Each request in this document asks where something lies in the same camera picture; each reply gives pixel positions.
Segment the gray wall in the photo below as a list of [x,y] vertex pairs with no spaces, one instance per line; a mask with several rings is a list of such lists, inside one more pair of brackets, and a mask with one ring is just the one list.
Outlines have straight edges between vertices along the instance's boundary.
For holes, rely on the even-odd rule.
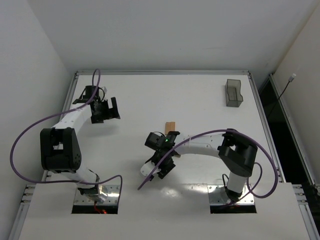
[[318,0],[28,0],[72,71],[273,72]]
[[[71,75],[26,0],[1,1],[0,32],[0,239],[6,240],[26,185],[11,170],[11,145],[27,126],[61,111]],[[40,129],[56,120],[18,143],[14,160],[25,176],[41,178]]]
[[320,183],[320,5],[316,8],[274,74],[280,91],[296,78],[282,96],[288,106],[306,156]]

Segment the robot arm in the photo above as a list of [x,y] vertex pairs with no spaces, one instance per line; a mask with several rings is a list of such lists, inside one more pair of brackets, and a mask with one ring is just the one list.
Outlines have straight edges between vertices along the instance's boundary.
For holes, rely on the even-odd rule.
[[[176,143],[188,138],[190,136],[184,136],[178,131],[171,131],[167,136],[159,136],[151,132],[145,145],[155,150],[155,153],[142,166],[140,172],[147,176]],[[199,154],[219,158],[230,170],[225,191],[231,200],[237,201],[242,195],[247,178],[252,175],[257,150],[256,145],[233,133],[201,136],[177,147],[159,165],[155,173],[163,179],[176,166],[172,159],[174,155]]]
[[[75,100],[71,108],[75,109],[86,103],[95,87],[86,86],[85,94]],[[89,105],[66,114],[52,128],[44,128],[40,133],[42,168],[77,181],[81,194],[97,202],[104,198],[102,186],[81,184],[99,182],[99,176],[82,163],[77,133],[89,118],[92,124],[113,118],[120,119],[116,98],[112,97],[111,102],[112,108],[109,108],[108,100],[101,99],[99,93],[96,93]]]

